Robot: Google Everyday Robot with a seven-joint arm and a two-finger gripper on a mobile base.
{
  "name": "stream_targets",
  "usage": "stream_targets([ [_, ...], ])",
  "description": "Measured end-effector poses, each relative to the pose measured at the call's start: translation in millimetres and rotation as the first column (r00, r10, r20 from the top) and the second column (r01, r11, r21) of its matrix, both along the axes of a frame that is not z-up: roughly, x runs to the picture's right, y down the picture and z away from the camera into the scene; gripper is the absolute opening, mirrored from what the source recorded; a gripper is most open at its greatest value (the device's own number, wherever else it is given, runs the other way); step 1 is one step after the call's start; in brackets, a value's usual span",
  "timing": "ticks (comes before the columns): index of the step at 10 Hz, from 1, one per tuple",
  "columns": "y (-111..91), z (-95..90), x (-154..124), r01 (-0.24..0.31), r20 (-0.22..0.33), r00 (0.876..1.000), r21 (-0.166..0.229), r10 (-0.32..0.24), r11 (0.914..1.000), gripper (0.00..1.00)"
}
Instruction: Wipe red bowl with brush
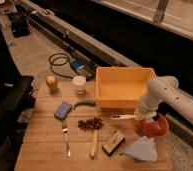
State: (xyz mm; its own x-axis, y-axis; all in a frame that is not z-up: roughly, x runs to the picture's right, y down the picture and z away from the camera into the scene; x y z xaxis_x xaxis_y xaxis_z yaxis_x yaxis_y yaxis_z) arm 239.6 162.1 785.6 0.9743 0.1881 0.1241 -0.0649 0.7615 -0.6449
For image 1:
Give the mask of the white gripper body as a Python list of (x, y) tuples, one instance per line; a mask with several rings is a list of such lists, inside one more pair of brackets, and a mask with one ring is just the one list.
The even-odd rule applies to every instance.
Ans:
[(134, 111), (136, 120), (150, 119), (157, 115), (156, 107), (141, 99)]

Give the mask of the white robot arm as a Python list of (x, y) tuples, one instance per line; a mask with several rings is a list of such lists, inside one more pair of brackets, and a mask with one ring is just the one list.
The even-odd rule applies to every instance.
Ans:
[(193, 96), (179, 88), (174, 76), (154, 77), (147, 82), (147, 92), (135, 109), (137, 120), (152, 118), (159, 104), (165, 102), (193, 125)]

